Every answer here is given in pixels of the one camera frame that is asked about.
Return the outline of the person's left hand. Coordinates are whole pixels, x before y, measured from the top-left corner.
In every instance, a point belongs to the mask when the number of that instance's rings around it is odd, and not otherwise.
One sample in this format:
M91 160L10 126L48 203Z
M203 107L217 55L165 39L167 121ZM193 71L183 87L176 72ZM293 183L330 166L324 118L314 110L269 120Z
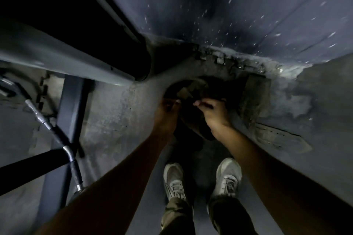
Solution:
M154 116L153 134L171 136L177 126L179 112L165 112L165 98L156 109Z

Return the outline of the person's right hand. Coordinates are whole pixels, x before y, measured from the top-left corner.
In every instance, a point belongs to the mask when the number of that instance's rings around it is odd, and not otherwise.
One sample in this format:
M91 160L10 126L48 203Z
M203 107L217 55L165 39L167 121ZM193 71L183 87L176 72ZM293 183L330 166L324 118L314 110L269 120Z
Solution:
M224 101L218 100L218 104L213 110L201 112L204 114L206 124L214 137L226 127L232 127Z

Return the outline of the white left shoe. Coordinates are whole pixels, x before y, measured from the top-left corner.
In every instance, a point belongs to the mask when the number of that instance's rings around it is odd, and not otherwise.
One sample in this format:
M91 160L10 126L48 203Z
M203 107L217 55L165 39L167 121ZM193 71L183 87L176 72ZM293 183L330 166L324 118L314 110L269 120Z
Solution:
M172 198L178 198L190 205L186 192L184 170L179 163L166 164L163 171L163 181L168 201Z

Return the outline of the white right shoe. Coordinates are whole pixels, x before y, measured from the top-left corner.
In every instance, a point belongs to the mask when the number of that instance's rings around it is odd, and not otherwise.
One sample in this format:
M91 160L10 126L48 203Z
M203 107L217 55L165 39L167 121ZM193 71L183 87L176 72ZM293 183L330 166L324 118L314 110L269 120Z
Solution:
M233 158L225 158L216 171L216 184L210 199L220 197L237 198L242 181L242 169Z

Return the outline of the olive trousers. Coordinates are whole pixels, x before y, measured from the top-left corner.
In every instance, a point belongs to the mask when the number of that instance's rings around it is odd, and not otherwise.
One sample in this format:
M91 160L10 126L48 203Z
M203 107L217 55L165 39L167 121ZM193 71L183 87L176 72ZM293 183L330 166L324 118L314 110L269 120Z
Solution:
M258 235L253 222L237 198L220 196L209 201L209 217L219 235ZM192 207L171 198L165 207L159 235L196 235Z

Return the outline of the person's right forearm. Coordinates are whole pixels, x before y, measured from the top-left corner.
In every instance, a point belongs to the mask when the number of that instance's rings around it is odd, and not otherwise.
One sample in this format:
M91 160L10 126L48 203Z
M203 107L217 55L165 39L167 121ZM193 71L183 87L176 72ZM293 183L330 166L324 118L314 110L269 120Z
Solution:
M353 207L232 126L212 127L285 235L353 235Z

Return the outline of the blue-grey metal post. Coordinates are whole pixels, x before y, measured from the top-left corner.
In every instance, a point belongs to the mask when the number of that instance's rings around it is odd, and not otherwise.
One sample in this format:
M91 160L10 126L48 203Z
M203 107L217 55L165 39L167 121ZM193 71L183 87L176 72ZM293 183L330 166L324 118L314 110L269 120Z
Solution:
M83 117L85 113L90 81L81 77L65 75L61 93L56 126L60 135L69 142L68 151L75 157L79 148ZM70 186L76 193L83 189L82 179L79 177L79 168L75 169L69 161L67 152L62 146L53 141L52 150L59 149L55 154L54 169L45 177L41 190L38 212L33 228L39 228L48 222L63 207L66 206Z

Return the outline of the flat grey debris board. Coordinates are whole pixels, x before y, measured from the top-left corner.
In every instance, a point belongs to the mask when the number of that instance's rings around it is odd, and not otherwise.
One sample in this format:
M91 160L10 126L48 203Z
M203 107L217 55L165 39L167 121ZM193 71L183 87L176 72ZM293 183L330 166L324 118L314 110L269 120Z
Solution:
M304 154L312 151L312 146L299 135L256 123L254 133L257 141L287 153Z

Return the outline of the white shoe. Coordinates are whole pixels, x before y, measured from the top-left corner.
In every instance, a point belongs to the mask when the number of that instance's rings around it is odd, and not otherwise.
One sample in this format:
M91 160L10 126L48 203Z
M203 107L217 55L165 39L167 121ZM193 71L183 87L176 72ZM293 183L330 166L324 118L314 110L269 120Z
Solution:
M225 158L216 171L216 184L210 199L220 197L237 198L242 181L242 169L233 158Z
M163 171L163 181L168 201L172 198L178 198L190 205L186 192L184 170L179 163L166 164Z

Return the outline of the broken concrete slab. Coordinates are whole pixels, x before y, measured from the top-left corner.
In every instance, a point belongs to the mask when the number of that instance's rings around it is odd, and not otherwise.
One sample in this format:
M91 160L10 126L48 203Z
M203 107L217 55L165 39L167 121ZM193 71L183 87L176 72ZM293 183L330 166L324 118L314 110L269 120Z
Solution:
M261 112L270 103L271 79L257 74L247 77L238 105L239 116L248 130L255 127Z

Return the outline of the black metal bar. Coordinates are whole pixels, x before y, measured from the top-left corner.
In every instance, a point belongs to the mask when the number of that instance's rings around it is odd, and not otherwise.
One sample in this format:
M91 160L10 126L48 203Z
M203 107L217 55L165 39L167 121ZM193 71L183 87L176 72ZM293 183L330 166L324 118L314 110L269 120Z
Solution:
M69 163L63 149L54 149L0 167L0 196Z

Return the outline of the person's left forearm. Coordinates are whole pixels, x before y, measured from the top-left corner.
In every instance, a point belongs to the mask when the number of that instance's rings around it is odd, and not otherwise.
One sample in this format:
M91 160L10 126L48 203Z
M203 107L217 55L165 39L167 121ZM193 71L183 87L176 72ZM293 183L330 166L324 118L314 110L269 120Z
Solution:
M34 235L125 235L173 131L153 130L129 156Z

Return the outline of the black bag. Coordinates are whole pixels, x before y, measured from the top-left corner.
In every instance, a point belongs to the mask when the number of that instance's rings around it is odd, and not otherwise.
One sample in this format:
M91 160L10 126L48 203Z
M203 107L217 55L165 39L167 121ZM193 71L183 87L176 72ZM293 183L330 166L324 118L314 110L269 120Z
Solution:
M200 76L170 85L164 93L164 98L181 101L177 131L181 136L187 133L193 139L199 137L209 141L215 140L203 112L193 105L194 102L210 98L224 101L228 108L238 109L245 81L245 79L224 80L214 76Z

